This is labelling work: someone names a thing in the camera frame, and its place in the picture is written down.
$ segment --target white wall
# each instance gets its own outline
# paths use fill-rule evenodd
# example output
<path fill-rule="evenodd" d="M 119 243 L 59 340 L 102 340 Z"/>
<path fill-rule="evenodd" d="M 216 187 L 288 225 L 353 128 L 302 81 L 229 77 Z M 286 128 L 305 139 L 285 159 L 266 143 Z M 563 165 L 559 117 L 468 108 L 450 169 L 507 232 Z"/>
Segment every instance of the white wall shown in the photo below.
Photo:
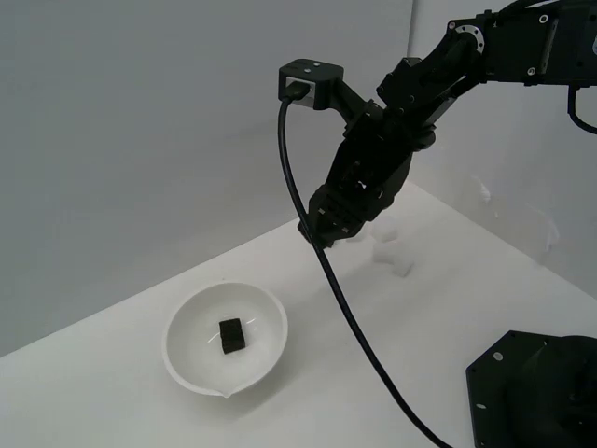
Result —
<path fill-rule="evenodd" d="M 508 3 L 416 0 L 410 55 L 426 56 L 450 19 Z M 579 94 L 588 122 L 597 123 L 596 99 L 597 88 Z M 566 115 L 566 88 L 478 86 L 437 127 L 437 143 L 415 158 L 411 180 L 597 296 L 597 137 Z M 489 205 L 473 176 L 493 194 Z M 542 254 L 549 221 L 560 241 Z"/>
<path fill-rule="evenodd" d="M 292 218 L 278 68 L 339 63 L 370 96 L 406 52 L 410 6 L 3 1 L 0 356 Z M 307 195 L 343 123 L 289 119 Z"/>

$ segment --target white table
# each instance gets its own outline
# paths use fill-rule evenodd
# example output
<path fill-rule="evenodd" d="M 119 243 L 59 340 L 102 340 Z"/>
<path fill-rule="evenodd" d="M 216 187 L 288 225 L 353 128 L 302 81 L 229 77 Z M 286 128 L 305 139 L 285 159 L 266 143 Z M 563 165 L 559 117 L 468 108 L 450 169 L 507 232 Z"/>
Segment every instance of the white table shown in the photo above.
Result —
<path fill-rule="evenodd" d="M 329 256 L 410 405 L 472 447 L 466 366 L 509 329 L 597 337 L 597 301 L 410 184 L 389 213 L 419 254 L 408 277 L 370 262 L 370 238 Z M 160 357 L 175 305 L 222 279 L 270 289 L 290 326 L 279 365 L 231 399 L 186 391 Z M 432 445 L 368 365 L 291 222 L 0 358 L 0 446 Z"/>

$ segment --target black cable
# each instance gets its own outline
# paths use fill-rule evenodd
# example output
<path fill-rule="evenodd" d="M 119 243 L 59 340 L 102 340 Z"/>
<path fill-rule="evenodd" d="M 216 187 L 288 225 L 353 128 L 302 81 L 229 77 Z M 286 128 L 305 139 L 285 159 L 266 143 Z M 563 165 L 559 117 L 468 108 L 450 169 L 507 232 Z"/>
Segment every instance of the black cable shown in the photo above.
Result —
<path fill-rule="evenodd" d="M 568 86 L 568 115 L 572 122 L 580 129 L 597 135 L 597 128 L 586 123 L 576 114 L 576 93 L 579 89 L 578 86 Z"/>
<path fill-rule="evenodd" d="M 353 331 L 355 338 L 358 340 L 358 343 L 361 345 L 361 348 L 365 352 L 369 362 L 373 366 L 373 369 L 378 373 L 380 378 L 382 379 L 383 383 L 387 387 L 388 391 L 402 410 L 402 412 L 408 417 L 413 425 L 415 425 L 427 439 L 429 439 L 432 443 L 435 444 L 438 448 L 451 448 L 448 443 L 440 439 L 436 436 L 431 429 L 429 429 L 423 421 L 417 416 L 416 413 L 410 408 L 408 403 L 402 398 L 402 395 L 392 382 L 392 379 L 388 375 L 388 373 L 383 368 L 383 365 L 378 360 L 375 352 L 369 345 L 367 338 L 363 334 L 363 331 L 358 326 L 356 319 L 354 319 L 353 312 L 351 311 L 350 306 L 346 302 L 344 298 L 344 293 L 340 288 L 340 284 L 338 283 L 338 279 L 334 274 L 334 271 L 329 264 L 329 260 L 327 259 L 326 253 L 324 252 L 323 247 L 319 245 L 317 239 L 314 237 L 314 231 L 309 224 L 309 218 L 305 207 L 302 204 L 302 200 L 300 199 L 299 191 L 297 190 L 297 185 L 295 184 L 294 177 L 292 176 L 292 170 L 290 169 L 290 162 L 288 160 L 288 151 L 286 148 L 286 112 L 288 107 L 292 104 L 293 101 L 297 101 L 302 99 L 307 93 L 309 92 L 309 86 L 303 83 L 294 82 L 286 89 L 286 97 L 282 101 L 282 105 L 280 106 L 280 113 L 278 114 L 278 149 L 280 150 L 280 161 L 282 163 L 282 170 L 284 172 L 284 178 L 286 181 L 286 185 L 288 186 L 288 191 L 290 193 L 290 197 L 292 198 L 292 203 L 295 205 L 297 209 L 298 218 L 300 219 L 300 224 L 304 230 L 305 235 L 307 235 L 307 239 L 311 243 L 313 250 L 315 251 L 315 255 L 319 259 L 321 263 L 321 267 L 326 274 L 327 281 L 329 282 L 332 291 L 334 292 L 334 296 L 336 297 L 336 301 L 346 318 L 346 322 L 348 322 L 349 327 Z"/>

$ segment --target white bowl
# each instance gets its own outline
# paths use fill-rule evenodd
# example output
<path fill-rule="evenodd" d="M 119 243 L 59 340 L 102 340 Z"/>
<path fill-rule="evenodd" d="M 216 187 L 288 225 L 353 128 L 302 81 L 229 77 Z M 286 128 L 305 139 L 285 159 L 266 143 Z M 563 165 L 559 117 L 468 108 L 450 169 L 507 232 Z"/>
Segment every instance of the white bowl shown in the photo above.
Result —
<path fill-rule="evenodd" d="M 240 318 L 246 347 L 224 355 L 219 322 Z M 220 283 L 193 294 L 176 310 L 162 338 L 166 369 L 203 395 L 229 397 L 263 378 L 282 354 L 288 321 L 270 292 Z"/>

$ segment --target black robotic arm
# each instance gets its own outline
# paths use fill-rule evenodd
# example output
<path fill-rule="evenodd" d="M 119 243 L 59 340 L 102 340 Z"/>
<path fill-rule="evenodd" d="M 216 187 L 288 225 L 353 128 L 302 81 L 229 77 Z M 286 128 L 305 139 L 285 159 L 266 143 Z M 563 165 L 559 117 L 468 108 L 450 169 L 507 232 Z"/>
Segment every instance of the black robotic arm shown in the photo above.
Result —
<path fill-rule="evenodd" d="M 280 99 L 291 83 L 306 83 L 310 91 L 299 104 L 333 108 L 346 121 L 326 183 L 309 201 L 320 245 L 356 235 L 392 204 L 413 152 L 435 142 L 437 119 L 478 84 L 569 86 L 569 115 L 597 133 L 575 107 L 576 92 L 597 85 L 597 0 L 545 3 L 519 0 L 497 13 L 450 21 L 429 56 L 404 58 L 386 75 L 377 89 L 385 108 L 356 94 L 337 65 L 300 59 L 280 69 Z"/>

